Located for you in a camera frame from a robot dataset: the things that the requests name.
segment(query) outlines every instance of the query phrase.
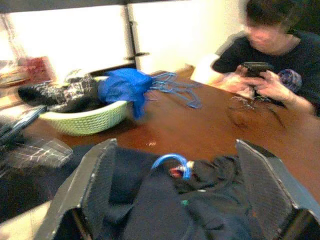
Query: brown table surface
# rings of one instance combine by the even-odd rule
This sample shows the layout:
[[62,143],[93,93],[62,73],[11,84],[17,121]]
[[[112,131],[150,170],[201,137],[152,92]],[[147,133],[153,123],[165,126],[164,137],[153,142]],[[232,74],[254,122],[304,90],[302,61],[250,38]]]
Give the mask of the brown table surface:
[[[181,77],[178,80],[189,81]],[[243,139],[281,158],[291,174],[320,203],[320,118],[294,114],[274,105],[272,108],[285,127],[266,110],[248,111],[244,118],[247,127],[239,127],[227,116],[228,102],[233,94],[206,85],[194,92],[202,101],[201,109],[190,108],[180,98],[157,91],[158,99],[147,102],[143,120],[136,122],[127,118],[94,135],[60,134],[39,119],[25,131],[57,138],[71,147],[117,138],[121,147],[156,154],[179,153],[188,160],[234,155],[237,153],[236,139]]]

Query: person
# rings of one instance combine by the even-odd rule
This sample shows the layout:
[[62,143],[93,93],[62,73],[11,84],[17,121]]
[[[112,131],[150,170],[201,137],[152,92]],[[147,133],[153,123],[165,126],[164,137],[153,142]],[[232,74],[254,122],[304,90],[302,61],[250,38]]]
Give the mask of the person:
[[[319,116],[320,36],[292,29],[302,15],[298,1],[249,0],[245,36],[236,38],[212,64],[207,84],[251,98],[255,91],[288,110]],[[243,62],[267,62],[274,71],[246,77]]]

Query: dark clothing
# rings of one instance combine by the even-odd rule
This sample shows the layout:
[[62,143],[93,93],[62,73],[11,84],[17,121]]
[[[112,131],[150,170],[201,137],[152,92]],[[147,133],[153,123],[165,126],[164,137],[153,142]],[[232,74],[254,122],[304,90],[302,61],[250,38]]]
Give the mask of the dark clothing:
[[264,54],[254,49],[245,36],[239,37],[225,50],[212,68],[219,73],[230,73],[243,62],[267,62],[274,66],[275,73],[291,69],[302,78],[302,86],[296,94],[314,104],[319,116],[320,36],[305,31],[294,31],[292,34],[300,38],[300,43],[290,52],[280,56]]

